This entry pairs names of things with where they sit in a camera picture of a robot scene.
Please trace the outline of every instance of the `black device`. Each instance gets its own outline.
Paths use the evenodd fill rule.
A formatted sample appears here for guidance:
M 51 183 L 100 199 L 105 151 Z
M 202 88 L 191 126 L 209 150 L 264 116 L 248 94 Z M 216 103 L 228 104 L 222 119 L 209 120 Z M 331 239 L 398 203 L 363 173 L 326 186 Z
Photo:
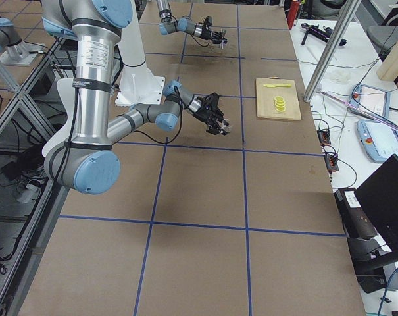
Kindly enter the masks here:
M 369 240 L 377 235 L 373 224 L 355 196 L 354 188 L 339 189 L 335 192 L 335 199 L 350 238 Z
M 315 36 L 316 38 L 322 40 L 323 42 L 327 43 L 329 41 L 330 35 L 332 33 L 327 33 L 320 28 L 318 28 L 318 25 L 310 25 L 307 23 L 302 23 L 301 27 L 306 30 L 304 34 L 303 41 L 301 42 L 301 45 L 305 44 L 305 41 L 307 40 L 307 36 L 309 34 Z M 341 39 L 339 46 L 344 46 L 346 44 L 346 39 Z
M 394 269 L 393 264 L 398 261 L 398 156 L 392 155 L 384 162 L 355 190 L 355 196 L 377 232 L 391 248 L 389 253 L 374 251 L 373 246 L 376 246 L 372 244 L 367 251 L 367 242 L 348 240 L 356 274 L 379 275 L 378 278 L 361 283 L 366 292 L 373 292 L 385 286 L 389 273 L 384 268 L 391 266 Z

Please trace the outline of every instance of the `white plastic piece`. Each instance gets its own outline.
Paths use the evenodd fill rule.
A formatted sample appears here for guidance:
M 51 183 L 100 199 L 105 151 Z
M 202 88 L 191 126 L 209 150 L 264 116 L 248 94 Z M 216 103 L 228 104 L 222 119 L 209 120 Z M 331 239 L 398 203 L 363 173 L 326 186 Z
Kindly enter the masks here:
M 38 51 L 38 45 L 32 45 L 28 43 L 24 43 L 24 45 L 29 49 L 29 51 Z M 37 57 L 37 54 L 28 54 L 24 58 L 19 61 L 11 59 L 9 53 L 5 51 L 0 55 L 0 61 L 6 66 L 30 66 L 34 59 Z
M 65 78 L 57 81 L 57 90 L 59 92 L 61 102 L 67 112 L 67 122 L 64 126 L 49 139 L 42 149 L 42 155 L 46 157 L 50 150 L 62 143 L 68 138 L 70 129 L 72 128 L 73 112 L 74 112 L 74 88 L 73 78 Z
M 33 184 L 27 184 L 26 189 L 20 194 L 20 196 L 16 200 L 21 204 L 27 204 L 36 199 L 38 192 L 39 187 L 34 186 Z
M 351 73 L 347 69 L 335 69 L 328 72 L 327 77 L 336 84 L 347 84 L 351 79 Z
M 398 9 L 398 3 L 394 4 L 394 5 L 389 5 L 389 8 L 391 9 Z
M 136 11 L 132 1 L 133 12 Z M 118 44 L 122 60 L 126 65 L 120 82 L 120 92 L 116 105 L 129 107 L 136 103 L 159 104 L 165 78 L 155 77 L 147 68 L 145 52 L 141 40 L 139 20 L 134 16 L 132 22 L 122 31 L 121 42 Z

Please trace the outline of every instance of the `blue tape grid line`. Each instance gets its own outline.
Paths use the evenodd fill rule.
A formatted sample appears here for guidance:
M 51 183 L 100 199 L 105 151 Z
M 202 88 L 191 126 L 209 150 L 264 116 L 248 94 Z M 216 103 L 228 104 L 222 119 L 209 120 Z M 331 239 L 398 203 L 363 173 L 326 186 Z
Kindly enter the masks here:
M 155 194 L 155 200 L 153 201 L 153 209 L 152 209 L 152 215 L 151 215 L 151 221 L 149 224 L 149 231 L 147 233 L 147 241 L 146 241 L 146 247 L 145 247 L 145 254 L 143 256 L 143 263 L 141 265 L 141 272 L 140 272 L 140 279 L 139 279 L 139 286 L 137 288 L 137 295 L 136 295 L 136 304 L 134 306 L 134 311 L 133 311 L 133 316 L 137 315 L 137 310 L 139 308 L 139 301 L 140 301 L 140 295 L 141 295 L 141 286 L 143 284 L 143 277 L 145 275 L 145 268 L 146 268 L 146 261 L 147 261 L 147 254 L 149 253 L 149 244 L 151 242 L 151 236 L 152 236 L 152 228 L 154 224 L 154 218 L 155 218 L 155 212 L 157 210 L 157 203 L 158 203 L 158 197 L 159 197 L 159 189 L 161 187 L 161 180 L 162 180 L 162 174 L 164 170 L 164 164 L 165 164 L 165 155 L 166 155 L 166 149 L 167 146 L 164 146 L 164 153 L 162 155 L 162 161 L 161 161 L 161 169 L 159 171 L 159 177 L 158 177 L 158 184 L 157 184 L 157 191 Z
M 156 143 L 143 143 L 143 142 L 124 142 L 119 141 L 119 144 L 127 144 L 127 145 L 144 145 L 144 146 L 155 146 L 155 147 L 163 147 L 162 144 Z M 245 152 L 245 153 L 271 153 L 275 155 L 297 155 L 297 156 L 310 156 L 310 157 L 323 157 L 321 153 L 291 153 L 287 151 L 272 151 L 272 150 L 259 150 L 259 149 L 236 149 L 236 148 L 224 148 L 224 147 L 206 147 L 206 146 L 194 146 L 194 145 L 174 145 L 168 144 L 167 147 L 173 148 L 186 148 L 186 149 L 200 149 L 200 150 L 219 150 L 219 151 L 236 151 L 236 152 Z
M 245 232 L 245 227 L 236 226 L 223 226 L 223 225 L 209 225 L 209 224 L 192 224 L 192 223 L 175 223 L 164 221 L 145 221 L 141 219 L 119 219 L 116 217 L 94 217 L 84 215 L 60 215 L 61 219 L 82 219 L 88 221 L 105 221 L 105 222 L 121 222 L 121 223 L 134 223 L 134 224 L 153 224 L 161 226 L 179 226 L 179 227 L 193 227 L 193 228 L 209 228 L 220 230 L 239 230 Z M 292 235 L 307 235 L 307 236 L 325 236 L 325 237 L 346 237 L 344 234 L 335 234 L 330 232 L 305 232 L 301 230 L 283 230 L 283 229 L 269 229 L 269 228 L 254 228 L 249 227 L 250 232 L 265 232 L 275 234 L 292 234 Z
M 236 6 L 237 11 L 237 35 L 238 35 L 238 57 L 241 56 L 241 38 L 239 31 L 239 7 Z M 244 216 L 245 216 L 245 251 L 247 260 L 247 293 L 249 300 L 249 316 L 253 316 L 253 300 L 251 298 L 251 263 L 250 263 L 250 235 L 249 235 L 249 211 L 247 201 L 247 165 L 245 160 L 245 125 L 244 125 L 244 109 L 243 109 L 243 84 L 241 75 L 241 58 L 238 58 L 239 70 L 239 99 L 241 107 L 241 137 L 242 137 L 242 152 L 243 152 L 243 189 L 244 189 Z

